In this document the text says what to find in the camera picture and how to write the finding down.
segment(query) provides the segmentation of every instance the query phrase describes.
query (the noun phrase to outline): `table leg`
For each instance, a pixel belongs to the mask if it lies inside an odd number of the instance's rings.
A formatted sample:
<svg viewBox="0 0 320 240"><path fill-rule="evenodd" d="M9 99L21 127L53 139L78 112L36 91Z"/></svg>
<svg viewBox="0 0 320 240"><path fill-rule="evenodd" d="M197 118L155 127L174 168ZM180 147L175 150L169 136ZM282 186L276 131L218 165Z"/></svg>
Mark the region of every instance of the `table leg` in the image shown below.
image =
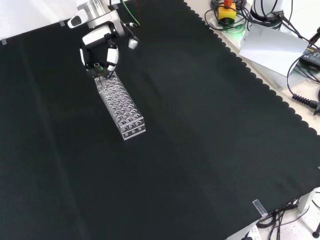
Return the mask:
<svg viewBox="0 0 320 240"><path fill-rule="evenodd" d="M320 237L320 223L319 223L316 231L312 233L312 236L313 236L314 238L316 238L316 239L318 239L318 238Z"/></svg>
<svg viewBox="0 0 320 240"><path fill-rule="evenodd" d="M300 213L304 213L308 209L315 194L316 194L316 190L313 190L312 192L310 192L300 198L300 202L298 205L298 211Z"/></svg>

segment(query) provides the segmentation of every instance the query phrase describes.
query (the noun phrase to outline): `white device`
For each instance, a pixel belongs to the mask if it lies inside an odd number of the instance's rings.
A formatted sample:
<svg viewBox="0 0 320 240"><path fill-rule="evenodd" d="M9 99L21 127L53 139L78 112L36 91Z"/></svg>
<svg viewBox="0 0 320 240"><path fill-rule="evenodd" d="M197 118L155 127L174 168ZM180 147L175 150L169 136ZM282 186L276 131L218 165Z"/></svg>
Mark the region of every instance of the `white device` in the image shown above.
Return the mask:
<svg viewBox="0 0 320 240"><path fill-rule="evenodd" d="M68 26L73 29L87 23L90 33L82 38L80 56L87 72L93 78L101 75L108 78L112 75L119 60L119 49L113 42L114 38L129 37L128 47L134 50L139 39L129 27L137 27L135 23L124 24L117 11L111 4L119 0L77 0L78 12L68 21ZM108 53L106 63L100 61L94 54L94 48L107 44Z"/></svg>
<svg viewBox="0 0 320 240"><path fill-rule="evenodd" d="M253 0L249 18L251 18L255 22L262 23L268 20L265 17L265 15L268 18L272 18L272 17L275 17L275 15L269 14L269 13L283 13L283 11L284 11L283 0L264 0L264 1ZM249 35L252 25L253 25L252 22L247 23L244 37L241 40L241 44L240 44L241 46L247 40L247 36ZM276 18L274 21L266 22L263 25L273 29L280 29L282 22L279 18Z"/></svg>
<svg viewBox="0 0 320 240"><path fill-rule="evenodd" d="M254 227L250 230L246 240L262 240L257 225L254 225Z"/></svg>

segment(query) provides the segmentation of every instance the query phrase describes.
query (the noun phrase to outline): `table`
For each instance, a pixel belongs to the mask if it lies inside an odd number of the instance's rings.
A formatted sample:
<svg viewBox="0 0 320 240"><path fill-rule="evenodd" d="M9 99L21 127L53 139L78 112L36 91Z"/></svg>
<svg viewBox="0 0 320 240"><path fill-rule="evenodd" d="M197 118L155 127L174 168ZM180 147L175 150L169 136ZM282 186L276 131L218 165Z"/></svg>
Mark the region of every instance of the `table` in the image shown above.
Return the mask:
<svg viewBox="0 0 320 240"><path fill-rule="evenodd" d="M211 8L209 0L203 0L203 1L184 0L184 1L188 4L188 6L191 7L192 10L194 10L197 14L199 14L199 16L202 17L202 19L204 19L205 12ZM320 3L317 1L313 1L312 3L317 6L320 6ZM298 31L303 36L306 36L308 39L315 34L317 28L319 27L318 26L319 22L313 19L317 14L315 12L314 13L310 12L310 9L308 8L309 4L310 4L309 2L305 3L305 6L304 4L300 5L300 3L298 6L297 4L295 4L293 8L294 10L292 14L292 19L291 19L291 22L298 29ZM291 1L284 1L283 5L284 5L285 14L290 15ZM311 16L311 18L313 19L311 21L311 24L308 24L308 25L304 24L304 22L301 20L303 19L304 16ZM212 14L211 15L208 14L207 19L210 20L210 18L212 17L213 17ZM237 35L235 36L234 34L230 34L230 33L221 33L219 31L215 31L214 33L218 34L218 36L222 39L222 41L226 44L226 46L230 48L232 52L236 53L238 57L242 58L242 60L245 63L247 63L247 66L251 69L252 72L254 72L257 75L258 78L263 79L263 82L268 84L270 89L276 91L276 94L281 96L283 100L287 102L289 106L295 110L296 114L300 115L302 117L302 120L306 121L309 124L310 128L314 128L317 131L318 135L320 134L319 116L313 116L312 110L302 106L301 104L297 103L294 100L291 100L292 95L288 90L285 89L283 91L279 91L277 88L274 87L272 80L268 79L268 76L277 76L277 75L279 76L279 74L272 72L270 70L268 71L268 69L266 69L265 67L258 66L257 64L255 65L250 60L239 56L238 53L240 52L240 41L241 41L239 36ZM304 96L309 99L318 100L319 88L320 86L318 84L312 82L311 80L304 79L302 83L292 87L292 90L298 95ZM308 208L314 195L315 195L315 191L312 191L307 195L304 195L301 197L300 204L298 207L298 210L301 213L303 213ZM239 240L243 238L244 235L256 223L257 222L254 222L248 227L240 230L239 232L230 236L227 240Z"/></svg>

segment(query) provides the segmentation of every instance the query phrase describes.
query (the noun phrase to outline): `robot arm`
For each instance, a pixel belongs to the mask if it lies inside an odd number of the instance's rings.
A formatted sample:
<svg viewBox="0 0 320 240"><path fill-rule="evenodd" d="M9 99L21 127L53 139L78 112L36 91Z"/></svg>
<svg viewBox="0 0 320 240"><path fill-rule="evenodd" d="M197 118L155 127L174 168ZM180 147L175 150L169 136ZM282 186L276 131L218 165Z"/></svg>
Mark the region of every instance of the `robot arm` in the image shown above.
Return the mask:
<svg viewBox="0 0 320 240"><path fill-rule="evenodd" d="M70 28L87 23L94 29L82 38L80 56L87 73L93 78L103 76L109 78L116 69L119 60L119 49L113 42L114 38L128 37L129 48L134 50L139 44L139 39L130 30L137 27L135 23L124 24L116 10L109 6L110 0L78 0L76 6L78 13L69 20ZM108 52L106 64L98 59L94 48L107 45Z"/></svg>

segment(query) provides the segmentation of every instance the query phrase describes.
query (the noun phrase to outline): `white table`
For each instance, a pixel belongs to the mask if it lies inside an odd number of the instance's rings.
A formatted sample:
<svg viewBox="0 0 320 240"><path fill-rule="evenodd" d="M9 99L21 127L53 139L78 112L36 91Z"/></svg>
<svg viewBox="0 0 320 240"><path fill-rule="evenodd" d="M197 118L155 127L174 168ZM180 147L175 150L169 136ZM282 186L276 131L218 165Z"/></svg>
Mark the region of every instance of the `white table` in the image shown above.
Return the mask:
<svg viewBox="0 0 320 240"><path fill-rule="evenodd" d="M192 10L194 10L200 17L204 18L205 12L210 9L210 0L184 0ZM284 12L286 15L290 14L291 0L284 0ZM298 29L298 31L306 38L311 38L319 27L319 21L317 19L318 9L320 6L319 0L308 1L296 1L294 5L294 11L291 22ZM0 2L0 21L1 32L0 40L7 39L12 36L25 33L37 28L41 28L50 24L54 24L66 19L71 18L77 12L75 0L11 0ZM218 36L226 43L226 46L231 49L232 52L239 53L240 39L228 40L220 32L216 32ZM320 133L320 116L313 116L312 110L302 106L296 101L291 100L291 94L289 91L277 91L269 84L269 79L266 77L268 74L262 74L252 63L246 59L243 59L247 63L247 66L251 68L251 71L262 79L263 82L270 86L272 90L276 91L276 94L283 98L283 101L287 102L295 112L302 117L303 121L309 124L309 127L315 129ZM305 81L292 88L292 90L298 95L317 100L318 90L320 85L312 81ZM299 210L305 210L309 202L311 201L313 194L307 194L301 199L301 205ZM253 222L248 227L240 230L234 235L230 236L227 240L240 240L242 237L256 224Z"/></svg>
<svg viewBox="0 0 320 240"><path fill-rule="evenodd" d="M204 19L205 12L210 9L210 0L184 0L189 7L191 7L192 10L194 10L197 14L199 14L202 19ZM316 20L317 17L317 7L310 9L308 6L310 4L314 6L320 7L320 2L317 0L308 0L306 2L296 2L296 5L293 5L293 14L291 18L292 24L296 27L296 29L300 32L300 34L307 39L310 39L317 31L320 22ZM290 15L291 11L291 1L285 0L284 1L284 12L287 15ZM310 21L308 21L308 25L305 24L304 19L309 18ZM240 52L240 40L238 37L233 37L232 35L226 34L224 36L221 32L216 31L216 34L222 39L222 41L226 44L228 48L231 49L232 52L236 53L238 57L240 57L238 54ZM310 128L313 128L317 131L318 135L320 134L320 116L313 115L313 111L304 105L301 105L300 103L294 101L291 99L292 95L288 90L279 91L276 88L273 87L273 85L270 83L270 80L268 79L268 72L267 74L264 72L262 74L253 64L247 59L242 60L247 63L247 67L251 68L251 71L257 75L257 78L260 78L263 80L264 84L267 84L270 86L270 89L274 90L276 94L280 97L282 97L284 102L287 102L291 108L293 108L296 112L296 114L300 115L302 117L302 120L307 122L309 124ZM305 98L309 98L312 100L318 100L318 91L320 89L320 84L314 83L311 80L306 80L301 84L298 84L297 86L292 87L292 90L294 93L301 95ZM302 213L304 212L313 196L314 191L303 196L300 199L299 204L299 211ZM228 237L227 240L241 240L247 232L257 223L253 222L248 227L240 230L239 232L235 233L234 235Z"/></svg>

